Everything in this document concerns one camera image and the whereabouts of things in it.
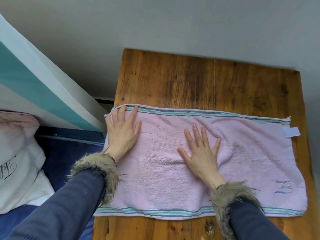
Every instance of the white tag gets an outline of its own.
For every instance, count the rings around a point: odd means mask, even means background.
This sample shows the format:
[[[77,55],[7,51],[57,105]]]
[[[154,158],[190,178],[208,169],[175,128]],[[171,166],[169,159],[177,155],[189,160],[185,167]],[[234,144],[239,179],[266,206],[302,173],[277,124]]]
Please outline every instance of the white tag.
[[[283,131],[284,131],[284,136],[286,138],[294,137],[294,136],[301,136],[298,127],[284,128]]]

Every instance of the sleeve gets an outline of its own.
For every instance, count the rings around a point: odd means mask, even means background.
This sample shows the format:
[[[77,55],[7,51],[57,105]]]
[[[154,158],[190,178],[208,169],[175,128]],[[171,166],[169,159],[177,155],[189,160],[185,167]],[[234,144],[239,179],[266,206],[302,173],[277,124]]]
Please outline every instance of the sleeve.
[[[227,240],[289,239],[266,218],[255,194],[243,182],[219,186],[212,196],[212,204]]]
[[[6,239],[79,239],[99,205],[112,201],[118,181],[112,157],[103,153],[86,155],[73,166],[70,181]]]

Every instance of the person's left arm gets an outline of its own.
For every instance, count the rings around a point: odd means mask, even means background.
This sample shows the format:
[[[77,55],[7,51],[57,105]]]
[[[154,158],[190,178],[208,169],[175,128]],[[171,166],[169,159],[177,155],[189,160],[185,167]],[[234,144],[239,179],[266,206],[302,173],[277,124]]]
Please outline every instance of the person's left arm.
[[[8,240],[18,239],[79,239],[95,210],[108,205],[116,191],[119,176],[117,161],[138,140],[141,121],[134,120],[135,107],[125,120],[126,106],[107,116],[109,146],[102,153],[84,156],[77,161],[70,181],[16,226]]]

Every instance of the pink towel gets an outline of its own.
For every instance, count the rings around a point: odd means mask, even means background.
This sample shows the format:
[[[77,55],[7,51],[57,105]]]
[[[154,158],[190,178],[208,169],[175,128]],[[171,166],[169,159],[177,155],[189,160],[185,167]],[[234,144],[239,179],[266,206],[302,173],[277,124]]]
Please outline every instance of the pink towel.
[[[133,106],[128,105],[126,117]],[[208,188],[177,151],[182,147],[191,155],[184,129],[192,131],[193,124],[206,129],[211,146],[221,138],[219,172],[227,181],[246,181],[254,188],[267,216],[300,216],[306,211],[305,182],[291,138],[283,131],[290,127],[290,118],[139,105],[136,120],[142,120],[141,134],[119,163],[122,181],[110,207],[99,208],[96,216],[183,220],[215,215]]]

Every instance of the dark blue bed sheet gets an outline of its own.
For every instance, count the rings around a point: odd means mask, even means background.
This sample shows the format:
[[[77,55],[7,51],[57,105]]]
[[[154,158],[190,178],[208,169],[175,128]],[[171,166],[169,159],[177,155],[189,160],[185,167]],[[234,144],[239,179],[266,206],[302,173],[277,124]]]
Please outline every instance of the dark blue bed sheet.
[[[89,138],[83,130],[73,129],[57,129],[59,134],[53,132],[52,135],[49,135],[48,131],[51,133],[52,130],[54,129],[50,128],[46,130],[46,128],[43,127],[40,129],[42,135],[38,135],[35,138],[46,155],[46,161],[42,169],[50,180],[54,191],[57,191],[65,185],[67,181],[66,175],[70,174],[70,169],[75,161],[79,160],[85,154],[102,151],[103,135],[100,133],[100,135],[96,134],[96,136],[92,136],[92,131],[90,131],[88,133]],[[54,137],[58,138],[62,134],[61,131],[64,132],[64,139],[55,139]],[[70,138],[76,137],[77,141],[68,141],[66,134],[68,134],[67,136]],[[96,141],[101,145],[88,144],[88,141]],[[21,223],[36,208],[37,206],[24,205],[6,214],[0,214],[0,239],[6,238],[12,229]],[[93,225],[94,217],[92,217],[87,224],[80,238],[81,240],[89,240],[92,238]]]

